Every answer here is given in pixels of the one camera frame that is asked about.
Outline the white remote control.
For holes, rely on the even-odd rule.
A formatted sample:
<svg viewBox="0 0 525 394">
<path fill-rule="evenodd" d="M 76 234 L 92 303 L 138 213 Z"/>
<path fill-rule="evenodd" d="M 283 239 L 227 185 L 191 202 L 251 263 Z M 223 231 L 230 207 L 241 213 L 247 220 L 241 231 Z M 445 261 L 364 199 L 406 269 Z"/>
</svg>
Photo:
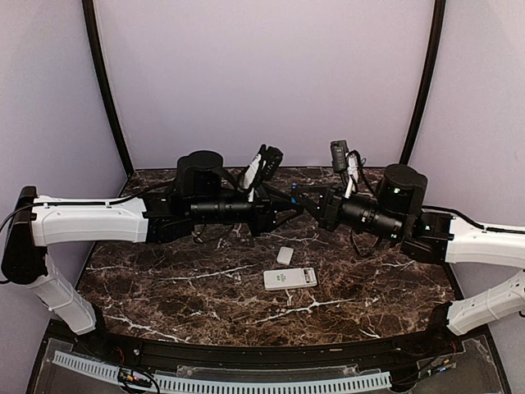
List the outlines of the white remote control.
<svg viewBox="0 0 525 394">
<path fill-rule="evenodd" d="M 306 268 L 309 274 L 309 284 L 307 286 L 303 285 L 303 269 L 304 268 L 287 268 L 264 271 L 264 287 L 267 291 L 279 291 L 316 286 L 317 275 L 313 268 Z"/>
</svg>

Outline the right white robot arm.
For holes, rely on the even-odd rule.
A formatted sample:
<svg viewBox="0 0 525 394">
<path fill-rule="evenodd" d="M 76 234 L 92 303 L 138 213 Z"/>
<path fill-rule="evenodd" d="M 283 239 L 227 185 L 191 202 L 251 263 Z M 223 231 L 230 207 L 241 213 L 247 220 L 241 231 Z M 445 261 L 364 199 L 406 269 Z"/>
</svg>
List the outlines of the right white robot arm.
<svg viewBox="0 0 525 394">
<path fill-rule="evenodd" d="M 383 172 L 374 196 L 345 195 L 339 186 L 295 186 L 294 199 L 319 227 L 334 231 L 340 224 L 399 246 L 419 263 L 486 263 L 514 267 L 505 282 L 463 300 L 438 305 L 428 331 L 418 339 L 424 355 L 438 355 L 474 328 L 524 311 L 524 229 L 474 222 L 450 208 L 423 203 L 427 178 L 404 164 Z"/>
</svg>

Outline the blue AAA battery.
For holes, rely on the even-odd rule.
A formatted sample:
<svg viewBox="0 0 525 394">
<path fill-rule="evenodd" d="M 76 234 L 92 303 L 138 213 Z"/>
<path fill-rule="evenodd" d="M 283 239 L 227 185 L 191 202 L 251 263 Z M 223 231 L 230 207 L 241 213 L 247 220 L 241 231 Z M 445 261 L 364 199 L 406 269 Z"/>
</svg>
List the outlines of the blue AAA battery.
<svg viewBox="0 0 525 394">
<path fill-rule="evenodd" d="M 296 189 L 297 189 L 297 184 L 293 183 L 290 187 L 290 201 L 292 204 L 297 204 L 297 201 L 296 201 Z"/>
</svg>

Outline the white battery cover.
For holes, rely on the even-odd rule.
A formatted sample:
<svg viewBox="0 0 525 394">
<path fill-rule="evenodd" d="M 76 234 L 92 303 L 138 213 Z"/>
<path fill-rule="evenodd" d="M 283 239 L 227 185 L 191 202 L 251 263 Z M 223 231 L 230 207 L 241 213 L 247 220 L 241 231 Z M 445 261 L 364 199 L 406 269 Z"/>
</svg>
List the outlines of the white battery cover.
<svg viewBox="0 0 525 394">
<path fill-rule="evenodd" d="M 279 252 L 276 257 L 276 261 L 279 264 L 288 266 L 292 260 L 293 254 L 294 254 L 293 248 L 282 246 L 279 249 Z"/>
</svg>

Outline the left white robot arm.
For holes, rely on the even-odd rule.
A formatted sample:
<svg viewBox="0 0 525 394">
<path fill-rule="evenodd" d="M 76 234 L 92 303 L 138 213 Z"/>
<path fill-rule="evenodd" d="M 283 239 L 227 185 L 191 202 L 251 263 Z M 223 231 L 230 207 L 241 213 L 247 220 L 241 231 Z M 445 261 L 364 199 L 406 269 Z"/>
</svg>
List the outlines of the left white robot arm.
<svg viewBox="0 0 525 394">
<path fill-rule="evenodd" d="M 83 241 L 165 244 L 197 226 L 248 226 L 252 236 L 276 230 L 303 213 L 293 198 L 269 185 L 283 153 L 262 145 L 237 176 L 223 157 L 200 150 L 179 158 L 176 176 L 119 199 L 59 199 L 24 187 L 7 230 L 1 271 L 7 283 L 30 288 L 98 358 L 116 350 L 102 314 L 67 281 L 48 255 L 50 245 Z"/>
</svg>

